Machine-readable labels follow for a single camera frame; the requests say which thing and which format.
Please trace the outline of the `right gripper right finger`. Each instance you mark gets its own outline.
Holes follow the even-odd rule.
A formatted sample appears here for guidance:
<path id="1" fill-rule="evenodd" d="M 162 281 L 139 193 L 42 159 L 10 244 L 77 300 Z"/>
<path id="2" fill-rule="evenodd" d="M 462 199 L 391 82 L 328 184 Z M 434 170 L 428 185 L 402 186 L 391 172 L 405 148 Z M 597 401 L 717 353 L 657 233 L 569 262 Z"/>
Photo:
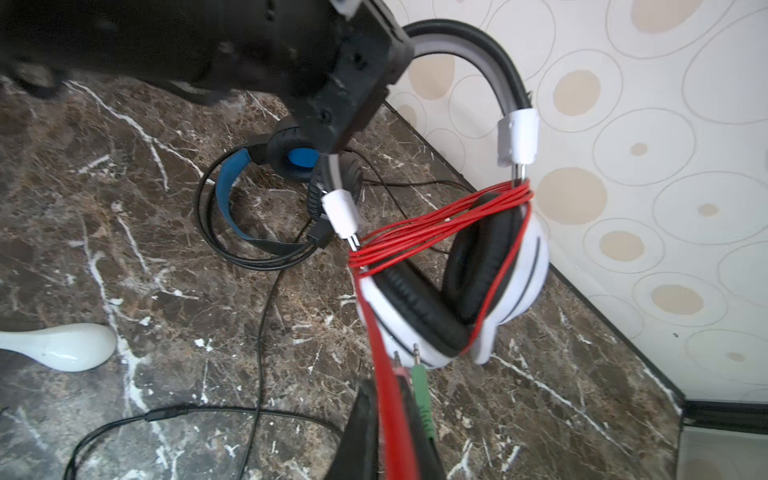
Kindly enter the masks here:
<path id="1" fill-rule="evenodd" d="M 446 475 L 437 449 L 434 443 L 427 439 L 410 382 L 406 377 L 401 377 L 401 397 L 414 445 L 420 478 L 445 480 Z"/>

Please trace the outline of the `white headphones with red cable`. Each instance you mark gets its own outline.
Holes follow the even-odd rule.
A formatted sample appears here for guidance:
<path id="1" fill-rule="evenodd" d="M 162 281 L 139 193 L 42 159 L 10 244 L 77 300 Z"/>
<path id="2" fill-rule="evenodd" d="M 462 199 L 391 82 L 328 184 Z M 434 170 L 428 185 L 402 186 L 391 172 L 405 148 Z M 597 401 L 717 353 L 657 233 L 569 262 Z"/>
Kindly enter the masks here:
<path id="1" fill-rule="evenodd" d="M 504 49 L 480 29 L 447 19 L 410 24 L 419 57 L 450 54 L 472 63 L 502 112 L 497 157 L 510 179 L 446 207 L 359 235 L 340 159 L 320 160 L 322 208 L 350 248 L 356 307 L 372 353 L 379 417 L 378 477 L 421 479 L 401 397 L 406 377 L 435 445 L 427 373 L 462 354 L 485 364 L 498 329 L 542 290 L 549 248 L 534 217 L 526 169 L 537 156 L 540 119 Z"/>

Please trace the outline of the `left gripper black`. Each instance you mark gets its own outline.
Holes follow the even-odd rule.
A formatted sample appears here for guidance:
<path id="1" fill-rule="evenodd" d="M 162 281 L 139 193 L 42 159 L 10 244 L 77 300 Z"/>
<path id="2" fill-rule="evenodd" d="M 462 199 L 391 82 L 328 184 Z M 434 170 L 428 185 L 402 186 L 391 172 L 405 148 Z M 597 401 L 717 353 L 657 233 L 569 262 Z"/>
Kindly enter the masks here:
<path id="1" fill-rule="evenodd" d="M 1 57 L 208 90 L 272 93 L 340 151 L 414 56 L 380 1 L 5 1 Z"/>

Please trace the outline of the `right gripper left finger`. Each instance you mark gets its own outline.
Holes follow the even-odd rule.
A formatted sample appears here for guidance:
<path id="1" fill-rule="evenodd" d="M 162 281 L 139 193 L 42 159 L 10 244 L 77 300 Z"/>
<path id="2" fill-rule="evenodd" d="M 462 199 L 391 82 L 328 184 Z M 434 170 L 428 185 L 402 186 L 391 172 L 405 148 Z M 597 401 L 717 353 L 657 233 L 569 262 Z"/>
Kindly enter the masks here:
<path id="1" fill-rule="evenodd" d="M 359 384 L 335 457 L 325 480 L 376 480 L 379 468 L 379 417 L 373 380 Z"/>

